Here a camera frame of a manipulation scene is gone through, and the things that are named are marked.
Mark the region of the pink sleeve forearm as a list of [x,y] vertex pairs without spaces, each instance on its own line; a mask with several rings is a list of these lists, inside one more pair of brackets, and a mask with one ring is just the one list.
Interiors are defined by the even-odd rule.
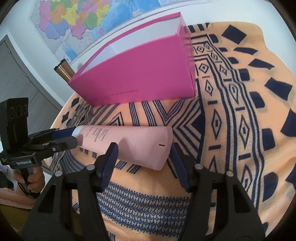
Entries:
[[31,210],[36,202],[35,199],[25,196],[25,194],[19,188],[17,188],[15,191],[12,191],[8,188],[1,188],[0,200],[1,205],[27,210]]

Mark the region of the person's left hand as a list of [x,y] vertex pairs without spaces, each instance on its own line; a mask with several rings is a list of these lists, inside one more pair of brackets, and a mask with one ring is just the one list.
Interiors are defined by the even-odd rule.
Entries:
[[[25,180],[18,170],[13,171],[13,176],[18,183],[25,184]],[[45,186],[45,177],[42,167],[34,167],[33,173],[28,176],[27,180],[29,182],[28,189],[33,193],[40,193]]]

